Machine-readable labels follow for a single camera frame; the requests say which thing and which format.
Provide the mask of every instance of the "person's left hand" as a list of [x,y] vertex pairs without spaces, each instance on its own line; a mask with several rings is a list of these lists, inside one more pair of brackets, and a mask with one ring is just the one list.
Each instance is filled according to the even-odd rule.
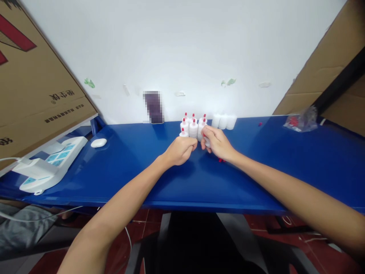
[[190,137],[177,137],[161,155],[168,167],[180,166],[190,157],[192,151],[197,148],[198,140]]

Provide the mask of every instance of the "red floor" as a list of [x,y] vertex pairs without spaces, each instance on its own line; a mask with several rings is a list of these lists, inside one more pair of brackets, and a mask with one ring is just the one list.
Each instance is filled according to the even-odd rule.
[[[163,210],[140,209],[132,223],[127,225],[132,244],[153,232],[159,231],[163,213]],[[361,273],[358,264],[350,256],[329,247],[324,240],[320,240],[323,236],[309,234],[270,235],[266,231],[267,226],[279,227],[274,216],[245,215],[245,217],[254,234],[298,246],[321,274]],[[81,217],[81,220],[76,220],[76,223],[80,226],[82,223],[85,224],[87,220],[87,217]],[[286,221],[291,223],[288,227],[303,225],[303,222],[295,217],[286,218]],[[66,250],[58,250],[45,254],[30,274],[56,274],[66,252]],[[124,274],[129,252],[129,240],[127,233],[123,230],[110,248],[105,274]]]

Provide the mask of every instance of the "blue tabletop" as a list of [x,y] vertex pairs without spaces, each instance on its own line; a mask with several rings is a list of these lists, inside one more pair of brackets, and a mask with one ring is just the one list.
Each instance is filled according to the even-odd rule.
[[[224,133],[239,152],[365,213],[364,139],[332,125],[298,133],[282,126],[286,118],[240,118],[234,130]],[[179,124],[106,126],[85,145],[60,183],[40,196],[31,194],[23,200],[36,204],[102,206],[166,150],[178,136]],[[106,138],[107,144],[91,148],[90,142],[98,138]],[[185,164],[162,175],[144,206],[276,215],[287,212],[246,174],[229,163],[219,162],[200,145]]]

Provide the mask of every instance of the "glue bottle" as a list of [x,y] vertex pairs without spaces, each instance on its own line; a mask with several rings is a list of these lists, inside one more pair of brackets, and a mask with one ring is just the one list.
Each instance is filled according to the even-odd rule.
[[218,128],[220,121],[221,121],[221,115],[218,113],[214,114],[212,120],[212,127]]
[[185,116],[181,119],[181,121],[184,121],[184,119],[187,123],[189,123],[190,118],[187,116],[187,112],[185,112]]
[[190,118],[190,123],[192,123],[194,119],[195,119],[195,113],[193,113],[193,116]]
[[210,141],[209,141],[208,137],[205,136],[205,134],[204,134],[204,139],[205,139],[205,146],[207,148],[210,148]]
[[202,122],[199,122],[198,124],[198,141],[201,141],[203,138],[202,130],[205,125],[206,125],[206,119],[204,118],[204,120]]
[[236,115],[228,115],[226,129],[233,130],[233,128],[235,127],[236,121],[237,121]]
[[187,133],[185,132],[184,128],[182,128],[182,129],[181,129],[181,132],[180,132],[180,134],[179,134],[179,136],[181,136],[181,137],[189,137],[189,134],[187,134]]
[[189,136],[192,138],[198,138],[198,124],[196,119],[193,119],[192,123],[189,125]]
[[187,122],[185,118],[183,118],[180,123],[180,129],[184,129],[185,133],[189,136],[189,122]]
[[201,123],[201,122],[203,122],[203,120],[204,120],[204,118],[206,117],[206,114],[204,114],[204,116],[203,117],[201,117],[201,118],[199,118],[199,124]]
[[227,127],[227,123],[228,123],[228,115],[227,114],[223,114],[221,116],[221,119],[219,121],[219,129],[225,129]]

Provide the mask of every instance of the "power strip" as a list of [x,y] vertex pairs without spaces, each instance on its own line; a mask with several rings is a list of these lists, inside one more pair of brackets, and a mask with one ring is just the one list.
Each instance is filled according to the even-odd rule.
[[53,176],[44,177],[38,180],[28,177],[24,183],[21,184],[19,189],[25,192],[34,193],[34,195],[40,195],[44,190],[58,184],[86,143],[87,139],[85,137],[74,137],[62,142],[62,144],[65,145],[65,148],[60,152],[51,154],[46,159],[47,162],[58,167],[59,170],[57,173]]

